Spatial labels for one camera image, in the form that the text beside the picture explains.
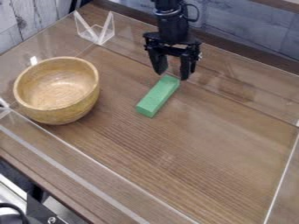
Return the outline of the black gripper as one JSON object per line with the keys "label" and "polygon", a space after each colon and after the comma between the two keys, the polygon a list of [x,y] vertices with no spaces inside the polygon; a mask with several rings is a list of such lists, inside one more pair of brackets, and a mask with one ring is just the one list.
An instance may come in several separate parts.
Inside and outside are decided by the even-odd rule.
{"label": "black gripper", "polygon": [[156,7],[154,14],[158,19],[158,31],[143,34],[144,49],[154,70],[162,75],[168,68],[166,56],[181,57],[181,78],[187,81],[202,59],[202,42],[190,34],[190,22],[199,18],[189,18],[186,7]]}

